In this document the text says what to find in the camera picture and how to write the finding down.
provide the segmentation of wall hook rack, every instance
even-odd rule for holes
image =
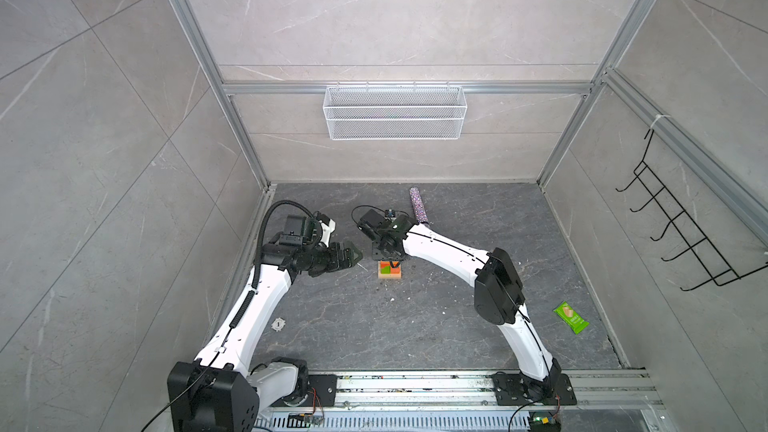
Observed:
[[[643,210],[646,206],[648,206],[648,204],[650,204],[652,202],[655,202],[656,205],[664,213],[664,215],[667,216],[667,225],[664,227],[664,230],[661,232],[661,235],[659,235],[658,237],[651,236],[650,240],[652,240],[654,242],[658,242],[659,240],[661,240],[664,237],[664,235],[667,234],[667,231],[670,229],[670,227],[673,227],[675,229],[675,231],[677,231],[677,234],[682,237],[683,242],[685,242],[685,245],[686,245],[686,248],[683,249],[682,252],[678,253],[674,257],[672,257],[672,258],[664,258],[664,257],[662,257],[661,260],[663,260],[664,262],[672,262],[673,260],[675,260],[676,258],[678,258],[681,255],[685,254],[686,252],[691,252],[692,254],[694,254],[694,256],[696,257],[696,260],[699,262],[699,264],[701,264],[701,267],[704,268],[706,274],[709,275],[709,278],[704,280],[702,283],[699,283],[698,285],[695,285],[695,286],[693,286],[691,288],[682,288],[682,287],[680,287],[680,290],[685,291],[685,292],[689,292],[689,291],[692,291],[692,290],[695,290],[695,289],[701,287],[704,284],[708,284],[710,282],[714,282],[715,285],[717,285],[718,287],[722,287],[723,285],[730,284],[730,283],[732,283],[734,281],[740,280],[740,279],[746,277],[747,275],[751,275],[751,274],[754,274],[755,272],[763,270],[764,268],[768,268],[768,262],[766,262],[766,264],[763,265],[762,267],[758,267],[758,268],[756,268],[756,269],[754,269],[752,271],[749,271],[749,272],[747,272],[745,274],[739,274],[738,272],[736,272],[736,270],[734,270],[734,267],[726,260],[726,258],[723,256],[723,254],[720,253],[720,250],[715,246],[715,244],[710,240],[710,238],[704,233],[704,230],[702,230],[701,227],[699,226],[699,224],[696,223],[694,218],[691,217],[691,215],[688,213],[686,208],[683,207],[682,204],[680,204],[680,201],[677,200],[677,197],[675,197],[675,195],[672,193],[672,191],[669,190],[667,188],[667,186],[661,181],[661,179],[656,175],[656,172],[654,172],[654,170],[648,166],[648,163],[645,161],[645,157],[648,154],[648,148],[650,147],[650,141],[653,138],[654,138],[654,130],[653,129],[648,129],[648,132],[646,132],[645,137],[644,137],[644,139],[647,139],[648,142],[645,145],[645,151],[643,152],[643,158],[640,160],[640,163],[638,164],[638,166],[635,167],[634,170],[632,171],[632,174],[634,175],[634,178],[631,180],[631,182],[629,182],[629,184],[627,184],[626,187],[624,187],[624,188],[617,188],[616,192],[624,192],[632,184],[634,184],[635,182],[639,182],[645,188],[646,192],[648,192],[648,194],[650,195],[650,198],[640,208],[638,208],[638,209],[630,208],[630,211],[631,212],[639,212],[639,211]],[[661,188],[659,188],[656,192],[652,192],[650,190],[650,188],[648,187],[648,184],[646,183],[646,181],[644,181],[642,179],[642,177],[640,177],[640,175],[643,174],[644,172],[648,172],[649,174],[651,174],[658,181],[658,183],[661,185]],[[664,207],[664,205],[658,199],[659,194],[661,194],[665,190],[667,191],[667,194],[670,197],[672,197],[672,200],[674,201],[674,203],[676,203],[677,206],[680,207],[681,212],[679,212],[677,214],[674,214],[674,216]],[[689,240],[688,237],[685,234],[683,234],[683,231],[681,231],[680,228],[675,223],[675,221],[678,218],[683,217],[683,216],[687,217],[691,221],[691,223],[696,227],[696,230],[698,230],[699,233],[703,236],[702,239],[697,240],[696,242],[691,242],[691,240]],[[706,266],[706,264],[704,264],[704,261],[702,260],[701,256],[699,256],[699,253],[696,251],[696,246],[702,245],[702,244],[711,246],[712,249],[715,251],[715,253],[718,256],[720,256],[720,258],[723,260],[723,262],[726,265],[726,269],[723,272],[719,272],[719,273],[713,274],[712,271],[710,271],[710,269]]]

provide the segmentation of orange block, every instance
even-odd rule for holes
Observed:
[[[379,261],[379,278],[402,278],[400,262]]]

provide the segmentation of white wire basket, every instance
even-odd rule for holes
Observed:
[[[332,140],[458,139],[467,101],[460,86],[332,86],[322,111]]]

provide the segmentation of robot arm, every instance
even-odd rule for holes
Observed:
[[[356,265],[362,258],[350,242],[330,242],[333,220],[291,201],[273,204],[256,238],[280,205],[302,208],[308,217],[288,216],[282,233],[257,246],[254,267],[226,321],[193,363],[178,362],[168,375],[174,430],[250,430],[256,416],[278,399],[301,403],[309,371],[304,360],[276,358],[250,378],[256,343],[277,303],[302,272],[316,277]]]
[[[409,216],[391,220],[370,210],[358,227],[384,259],[423,258],[475,289],[475,311],[498,326],[518,360],[530,398],[551,397],[560,366],[528,319],[522,282],[509,255],[472,248],[443,237]]]

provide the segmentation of green snack bar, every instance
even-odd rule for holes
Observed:
[[[589,322],[583,320],[581,315],[577,314],[575,310],[568,305],[567,302],[560,304],[554,312],[565,321],[566,324],[571,326],[575,334],[583,331],[589,325]]]

